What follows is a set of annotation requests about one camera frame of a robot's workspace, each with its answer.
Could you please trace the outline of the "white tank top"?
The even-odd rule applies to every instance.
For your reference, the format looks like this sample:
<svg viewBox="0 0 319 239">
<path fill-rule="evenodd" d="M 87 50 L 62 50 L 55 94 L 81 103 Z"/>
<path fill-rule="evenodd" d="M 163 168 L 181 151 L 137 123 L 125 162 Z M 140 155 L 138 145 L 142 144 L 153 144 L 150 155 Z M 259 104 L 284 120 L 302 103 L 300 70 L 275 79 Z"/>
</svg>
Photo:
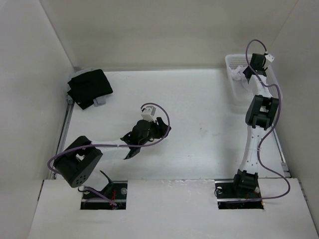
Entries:
<svg viewBox="0 0 319 239">
<path fill-rule="evenodd" d="M 270 97 L 271 94 L 267 88 L 267 77 L 262 75 L 252 75 L 245 77 L 243 71 L 247 67 L 239 65 L 236 69 L 227 68 L 228 77 L 232 83 L 234 96 L 240 100 L 251 100 L 254 95 Z"/>
</svg>

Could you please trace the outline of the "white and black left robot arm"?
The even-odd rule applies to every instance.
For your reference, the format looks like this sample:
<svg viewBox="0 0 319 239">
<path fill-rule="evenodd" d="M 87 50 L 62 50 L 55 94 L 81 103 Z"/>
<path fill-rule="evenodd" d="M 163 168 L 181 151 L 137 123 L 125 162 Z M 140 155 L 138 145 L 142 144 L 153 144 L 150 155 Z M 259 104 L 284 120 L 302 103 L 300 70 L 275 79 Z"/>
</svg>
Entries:
<svg viewBox="0 0 319 239">
<path fill-rule="evenodd" d="M 60 174 L 72 188 L 82 185 L 95 185 L 95 193 L 100 198 L 108 198 L 112 186 L 97 182 L 93 174 L 103 159 L 127 160 L 140 153 L 143 147 L 150 147 L 164 140 L 171 130 L 170 121 L 165 123 L 161 117 L 156 120 L 139 120 L 131 131 L 117 141 L 94 143 L 86 136 L 78 137 L 69 147 L 56 155 L 48 165 Z"/>
</svg>

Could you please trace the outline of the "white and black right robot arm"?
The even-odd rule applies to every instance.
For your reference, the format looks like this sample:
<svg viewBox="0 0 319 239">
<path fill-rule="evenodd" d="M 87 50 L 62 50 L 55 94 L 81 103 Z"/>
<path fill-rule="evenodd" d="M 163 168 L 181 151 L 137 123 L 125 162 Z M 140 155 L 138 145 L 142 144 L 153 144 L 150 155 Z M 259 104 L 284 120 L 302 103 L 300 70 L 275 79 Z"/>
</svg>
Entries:
<svg viewBox="0 0 319 239">
<path fill-rule="evenodd" d="M 253 53 L 248 67 L 244 70 L 254 97 L 245 116 L 248 134 L 244 156 L 233 178 L 231 191 L 237 198 L 248 200 L 260 196 L 260 143 L 269 132 L 279 106 L 279 99 L 271 94 L 267 84 L 266 60 L 266 54 Z"/>
</svg>

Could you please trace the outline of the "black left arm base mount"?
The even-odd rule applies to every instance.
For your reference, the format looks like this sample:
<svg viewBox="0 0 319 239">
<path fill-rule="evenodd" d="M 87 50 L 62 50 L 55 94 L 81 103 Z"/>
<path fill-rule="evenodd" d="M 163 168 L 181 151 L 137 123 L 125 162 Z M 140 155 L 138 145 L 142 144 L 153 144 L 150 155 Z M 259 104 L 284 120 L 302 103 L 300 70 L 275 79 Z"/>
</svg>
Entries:
<svg viewBox="0 0 319 239">
<path fill-rule="evenodd" d="M 82 193 L 82 200 L 80 209 L 81 210 L 125 210 L 127 205 L 127 194 L 128 194 L 128 182 L 127 181 L 113 181 L 110 177 L 100 171 L 106 179 L 106 183 L 101 191 L 97 191 L 99 194 L 108 198 L 109 200 L 116 203 L 113 205 L 106 201 L 104 198 L 97 195 L 87 189 L 85 186 L 78 187 L 78 192 Z"/>
</svg>

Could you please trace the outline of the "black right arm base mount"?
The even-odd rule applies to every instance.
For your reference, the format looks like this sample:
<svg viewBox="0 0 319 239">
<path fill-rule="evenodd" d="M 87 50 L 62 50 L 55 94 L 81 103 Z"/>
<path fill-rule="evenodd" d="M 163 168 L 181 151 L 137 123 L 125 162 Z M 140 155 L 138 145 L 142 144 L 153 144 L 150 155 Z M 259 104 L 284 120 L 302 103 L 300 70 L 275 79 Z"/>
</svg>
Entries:
<svg viewBox="0 0 319 239">
<path fill-rule="evenodd" d="M 217 206 L 220 210 L 263 210 L 261 193 L 252 192 L 247 189 L 235 190 L 232 180 L 215 181 L 214 195 L 217 198 Z"/>
</svg>

